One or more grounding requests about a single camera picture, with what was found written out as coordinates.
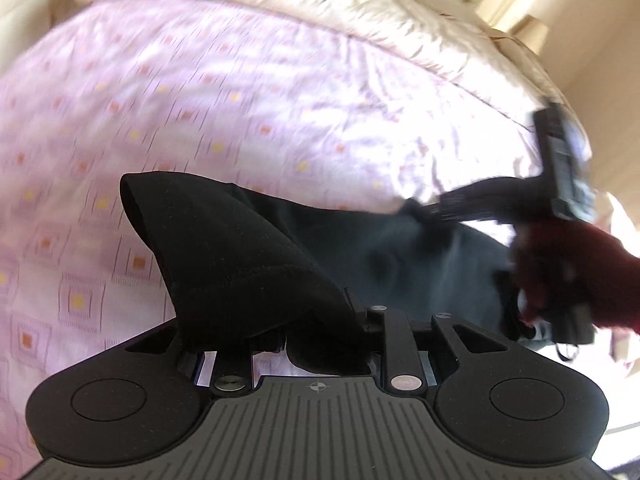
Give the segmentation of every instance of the hand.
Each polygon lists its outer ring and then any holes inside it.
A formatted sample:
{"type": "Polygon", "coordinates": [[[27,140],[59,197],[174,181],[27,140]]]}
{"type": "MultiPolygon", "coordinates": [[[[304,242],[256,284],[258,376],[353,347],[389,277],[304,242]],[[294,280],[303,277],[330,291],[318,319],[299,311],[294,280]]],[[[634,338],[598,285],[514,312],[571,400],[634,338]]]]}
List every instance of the hand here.
{"type": "Polygon", "coordinates": [[[525,322],[539,318],[546,304],[540,259],[560,258],[587,288],[597,326],[640,330],[640,260],[619,240],[591,224],[559,219],[534,222],[516,232],[513,253],[516,282],[527,297],[525,322]]]}

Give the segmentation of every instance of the black cloth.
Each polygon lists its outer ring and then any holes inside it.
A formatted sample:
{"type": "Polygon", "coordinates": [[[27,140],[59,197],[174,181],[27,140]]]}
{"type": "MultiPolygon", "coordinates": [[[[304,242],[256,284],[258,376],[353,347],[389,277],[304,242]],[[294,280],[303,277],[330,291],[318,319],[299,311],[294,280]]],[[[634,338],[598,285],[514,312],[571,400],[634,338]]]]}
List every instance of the black cloth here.
{"type": "Polygon", "coordinates": [[[315,372],[362,368],[358,302],[430,320],[450,312],[517,338],[496,276],[508,250],[455,223],[311,208],[183,174],[127,174],[129,221],[154,252],[191,349],[213,350],[276,327],[287,352],[315,372]]]}

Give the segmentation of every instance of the wall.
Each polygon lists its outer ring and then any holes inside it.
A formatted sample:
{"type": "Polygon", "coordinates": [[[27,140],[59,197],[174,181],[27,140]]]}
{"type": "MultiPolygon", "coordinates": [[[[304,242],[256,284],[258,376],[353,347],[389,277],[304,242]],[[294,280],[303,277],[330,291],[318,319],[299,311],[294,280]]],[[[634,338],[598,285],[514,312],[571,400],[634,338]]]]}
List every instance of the wall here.
{"type": "Polygon", "coordinates": [[[565,90],[620,30],[636,0],[535,0],[530,14],[550,27],[541,59],[565,90]]]}
{"type": "Polygon", "coordinates": [[[640,226],[640,0],[564,93],[591,140],[594,185],[640,226]]]}

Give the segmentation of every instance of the patterned bed sheet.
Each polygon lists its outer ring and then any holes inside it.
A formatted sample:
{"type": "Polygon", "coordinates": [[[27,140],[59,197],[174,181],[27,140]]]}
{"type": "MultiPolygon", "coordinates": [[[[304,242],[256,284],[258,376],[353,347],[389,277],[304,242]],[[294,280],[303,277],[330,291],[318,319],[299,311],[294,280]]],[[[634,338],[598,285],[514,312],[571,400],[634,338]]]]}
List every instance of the patterned bed sheet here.
{"type": "Polygon", "coordinates": [[[391,213],[536,173],[532,143],[406,60],[262,10],[101,0],[57,27],[0,78],[0,479],[38,459],[24,422],[37,384],[174,315],[123,215],[122,174],[391,213]]]}

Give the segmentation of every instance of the ribbed surface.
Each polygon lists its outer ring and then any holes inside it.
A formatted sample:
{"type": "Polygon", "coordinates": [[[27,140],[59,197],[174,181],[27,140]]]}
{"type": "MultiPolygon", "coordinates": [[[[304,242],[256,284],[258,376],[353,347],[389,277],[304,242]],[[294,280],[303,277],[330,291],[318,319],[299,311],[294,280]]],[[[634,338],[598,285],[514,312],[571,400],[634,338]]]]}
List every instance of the ribbed surface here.
{"type": "Polygon", "coordinates": [[[391,397],[371,378],[266,378],[249,397],[217,402],[165,455],[89,469],[49,460],[30,480],[597,480],[588,460],[555,468],[494,464],[450,441],[416,399],[391,397]]]}

